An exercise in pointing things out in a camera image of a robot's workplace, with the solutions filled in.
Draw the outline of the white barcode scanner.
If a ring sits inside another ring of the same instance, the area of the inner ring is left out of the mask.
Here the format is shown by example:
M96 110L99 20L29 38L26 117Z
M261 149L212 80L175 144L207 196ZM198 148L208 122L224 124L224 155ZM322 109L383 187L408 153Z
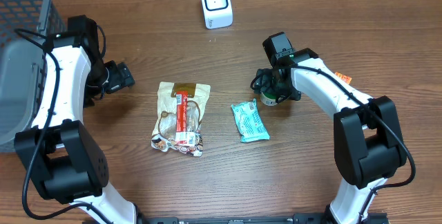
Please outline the white barcode scanner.
M201 0L207 29L228 27L233 23L231 0Z

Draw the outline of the grey plastic basket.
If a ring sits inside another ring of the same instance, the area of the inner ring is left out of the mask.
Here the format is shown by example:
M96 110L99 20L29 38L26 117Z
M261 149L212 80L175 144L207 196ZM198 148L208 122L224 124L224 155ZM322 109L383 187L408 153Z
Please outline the grey plastic basket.
M30 128L46 78L42 51L18 36L17 28L46 36L66 25L52 0L1 0L2 153L13 153L15 134Z

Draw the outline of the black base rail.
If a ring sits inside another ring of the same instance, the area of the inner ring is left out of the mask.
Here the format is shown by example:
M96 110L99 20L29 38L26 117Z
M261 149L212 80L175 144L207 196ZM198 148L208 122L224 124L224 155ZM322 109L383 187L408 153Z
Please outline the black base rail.
M321 224L333 223L324 213L294 214L293 216L261 216L231 218L145 218L148 224Z

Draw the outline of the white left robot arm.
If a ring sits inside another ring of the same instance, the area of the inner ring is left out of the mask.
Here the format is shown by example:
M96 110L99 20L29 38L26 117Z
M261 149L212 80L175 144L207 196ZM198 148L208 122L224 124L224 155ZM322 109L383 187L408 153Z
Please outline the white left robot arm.
M24 212L47 220L80 208L97 223L145 223L139 207L110 183L104 152L83 123L84 108L135 83L125 63L104 61L102 27L79 15L68 19L67 31L37 40L29 30L15 32L42 51L46 64L37 114L14 139L26 168Z

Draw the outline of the brown snack bag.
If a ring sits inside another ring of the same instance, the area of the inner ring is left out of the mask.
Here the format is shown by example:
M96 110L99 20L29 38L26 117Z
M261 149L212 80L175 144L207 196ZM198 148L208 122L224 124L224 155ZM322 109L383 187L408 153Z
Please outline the brown snack bag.
M195 134L195 146L176 144L176 93L187 91L187 131ZM161 82L157 91L157 122L151 135L151 146L163 152L172 149L193 157L203 154L202 119L211 87L207 84Z

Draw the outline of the teal snack packet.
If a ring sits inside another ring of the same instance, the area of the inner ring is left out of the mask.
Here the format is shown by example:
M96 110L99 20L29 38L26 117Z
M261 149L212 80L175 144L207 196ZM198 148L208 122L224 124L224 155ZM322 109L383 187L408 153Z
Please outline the teal snack packet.
M270 135L258 113L256 99L252 99L252 101L249 102L232 104L231 109L238 132L241 135L241 142L248 143L270 139Z

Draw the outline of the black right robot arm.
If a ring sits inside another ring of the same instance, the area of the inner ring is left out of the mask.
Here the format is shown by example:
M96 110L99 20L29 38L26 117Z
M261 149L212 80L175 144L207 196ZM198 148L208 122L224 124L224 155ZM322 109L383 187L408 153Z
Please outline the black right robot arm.
M294 214L293 223L388 223L387 214L371 213L381 189L412 182L389 183L396 170L412 162L404 144L395 104L373 98L331 72L313 50L296 50L284 32L262 43L270 68L259 69L252 90L267 106L310 97L333 120L334 160L342 176L338 193L322 213Z

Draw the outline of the green lid jar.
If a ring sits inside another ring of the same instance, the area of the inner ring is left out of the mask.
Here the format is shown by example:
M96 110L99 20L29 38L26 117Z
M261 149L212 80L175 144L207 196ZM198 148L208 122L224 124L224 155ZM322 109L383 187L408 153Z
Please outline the green lid jar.
M269 93L260 93L260 100L264 105L275 106L277 105L276 96Z

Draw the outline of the orange snack packet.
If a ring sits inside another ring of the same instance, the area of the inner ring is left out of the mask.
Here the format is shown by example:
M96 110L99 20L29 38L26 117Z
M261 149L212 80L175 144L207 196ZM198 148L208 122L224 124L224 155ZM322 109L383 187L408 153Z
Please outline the orange snack packet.
M344 75L339 72L335 72L335 75L340 78L342 81L344 81L346 84L351 84L352 78L350 76Z

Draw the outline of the red white snack bar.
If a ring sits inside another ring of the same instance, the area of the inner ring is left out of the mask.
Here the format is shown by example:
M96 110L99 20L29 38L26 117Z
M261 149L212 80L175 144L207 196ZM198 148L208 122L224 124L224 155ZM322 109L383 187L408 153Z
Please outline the red white snack bar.
M187 131L187 91L178 91L176 93L176 144L187 147L195 146L195 134L192 131Z

